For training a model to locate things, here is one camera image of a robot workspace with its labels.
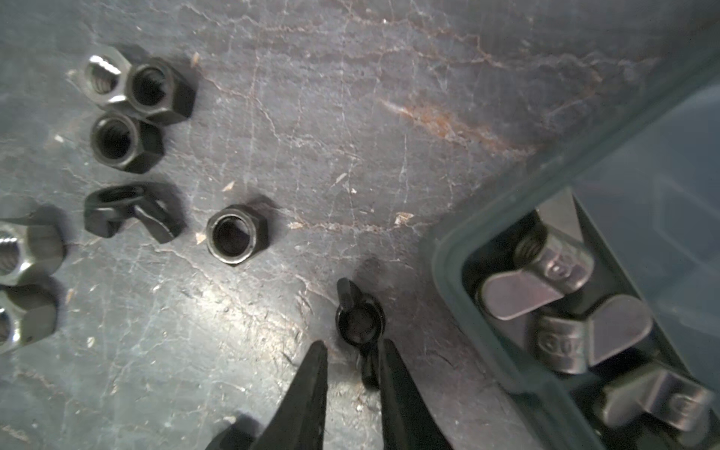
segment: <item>rust stain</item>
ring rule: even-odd
[[[68,293],[65,295],[65,304],[67,305],[70,303],[70,300],[73,299],[73,296],[75,295],[75,289],[68,289]]]
[[[555,108],[551,109],[550,111],[545,111],[542,113],[543,121],[545,123],[546,127],[550,127],[549,123],[552,119],[552,116],[554,116],[556,113],[562,111],[563,109],[566,109],[568,107],[571,107],[573,105],[585,102],[591,98],[593,98],[597,94],[597,91],[592,86],[586,86],[579,94],[578,96],[572,97],[571,99],[565,100],[560,105],[556,106]]]
[[[518,150],[493,133],[489,127],[481,125],[470,127],[453,112],[431,105],[404,107],[385,100],[381,102],[389,111],[412,119],[431,135],[450,143],[465,146],[470,143],[481,143],[493,152]]]

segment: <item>scratched metal surface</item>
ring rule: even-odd
[[[0,357],[0,448],[201,449],[261,429],[309,344],[330,348],[325,447],[380,449],[379,400],[338,343],[338,277],[384,303],[388,334],[456,449],[533,448],[417,254],[427,227],[541,151],[708,19],[710,1],[123,0],[0,5],[0,212],[37,208],[68,257],[57,333]],[[185,58],[191,120],[147,176],[91,159],[78,90],[93,42]],[[84,196],[168,184],[184,234],[100,240]],[[268,251],[211,258],[207,218],[254,202]]]

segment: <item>threaded hole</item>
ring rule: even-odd
[[[10,318],[4,308],[0,308],[0,344],[10,337]]]
[[[98,194],[103,203],[117,202],[118,200],[133,199],[143,195],[141,189],[136,186],[119,186],[106,189]]]
[[[372,341],[380,326],[380,320],[372,307],[364,305],[350,310],[343,325],[347,339],[361,344]]]
[[[0,275],[7,275],[15,270],[19,261],[17,238],[10,233],[0,232]]]
[[[522,267],[529,264],[542,249],[545,242],[544,233],[534,232],[528,234],[520,241],[515,249],[514,262],[516,267]]]
[[[150,67],[141,70],[132,81],[132,95],[142,105],[151,107],[167,94],[167,81],[159,69]]]
[[[86,69],[86,78],[98,94],[109,94],[117,86],[120,69],[107,56],[93,55]]]
[[[130,128],[122,120],[111,119],[100,125],[95,139],[100,153],[108,159],[121,159],[132,147]]]
[[[222,255],[239,256],[250,245],[248,226],[239,217],[224,217],[212,231],[212,242]]]

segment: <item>hex nut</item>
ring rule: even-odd
[[[195,90],[160,58],[150,58],[134,66],[125,92],[143,119],[160,125],[187,119],[195,102]]]
[[[55,301],[37,286],[0,291],[0,354],[38,342],[55,330]]]
[[[159,128],[118,112],[95,121],[90,144],[100,164],[134,174],[149,171],[164,153]]]
[[[80,68],[82,91],[102,109],[130,113],[132,107],[125,94],[127,77],[143,53],[130,46],[94,46]]]
[[[64,257],[52,225],[25,219],[0,220],[0,284],[21,286],[54,273]]]
[[[245,205],[232,205],[212,216],[205,235],[210,254],[231,266],[269,245],[267,220]]]

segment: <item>black hex nut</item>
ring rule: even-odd
[[[111,238],[124,221],[135,217],[159,243],[176,238],[182,229],[160,206],[146,184],[134,183],[100,189],[85,198],[85,230]]]
[[[187,119],[195,103],[195,90],[160,58],[149,58],[133,66],[125,95],[142,118],[159,125]]]
[[[144,174],[163,157],[160,129],[118,112],[95,121],[90,144],[100,164],[134,174]]]
[[[237,266],[270,244],[267,219],[250,207],[234,204],[207,221],[207,250],[225,264]]]

